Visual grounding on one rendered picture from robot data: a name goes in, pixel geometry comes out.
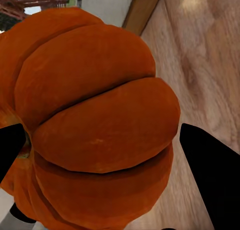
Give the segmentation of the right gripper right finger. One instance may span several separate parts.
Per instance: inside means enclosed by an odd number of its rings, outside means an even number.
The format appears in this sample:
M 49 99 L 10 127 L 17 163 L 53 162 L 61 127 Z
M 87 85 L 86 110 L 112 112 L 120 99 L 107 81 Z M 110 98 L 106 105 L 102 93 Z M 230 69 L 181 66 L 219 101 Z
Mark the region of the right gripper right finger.
M 240 230 L 240 155 L 186 123 L 181 124 L 179 141 L 214 230 Z

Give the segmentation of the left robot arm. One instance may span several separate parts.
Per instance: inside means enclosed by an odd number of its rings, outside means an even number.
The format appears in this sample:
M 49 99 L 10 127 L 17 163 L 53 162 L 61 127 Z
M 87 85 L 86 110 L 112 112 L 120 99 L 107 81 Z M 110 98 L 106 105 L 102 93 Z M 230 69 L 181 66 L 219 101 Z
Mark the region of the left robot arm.
M 16 203 L 12 206 L 0 224 L 0 230 L 33 230 L 36 220 L 28 218 L 18 209 Z

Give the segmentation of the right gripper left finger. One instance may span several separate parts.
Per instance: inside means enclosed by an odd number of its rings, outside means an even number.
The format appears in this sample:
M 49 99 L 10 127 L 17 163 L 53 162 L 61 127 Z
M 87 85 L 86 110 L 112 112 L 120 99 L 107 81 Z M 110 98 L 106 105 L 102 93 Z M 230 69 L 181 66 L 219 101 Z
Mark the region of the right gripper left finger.
M 0 183 L 26 143 L 22 123 L 0 129 Z

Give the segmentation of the pumpkin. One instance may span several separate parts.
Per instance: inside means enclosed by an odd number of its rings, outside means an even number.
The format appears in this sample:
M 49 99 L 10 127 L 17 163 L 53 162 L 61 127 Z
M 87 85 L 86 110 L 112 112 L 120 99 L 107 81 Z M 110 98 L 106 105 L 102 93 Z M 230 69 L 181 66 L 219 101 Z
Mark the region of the pumpkin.
M 0 33 L 0 129 L 26 136 L 0 188 L 49 230 L 124 230 L 150 212 L 180 116 L 145 42 L 79 7 Z

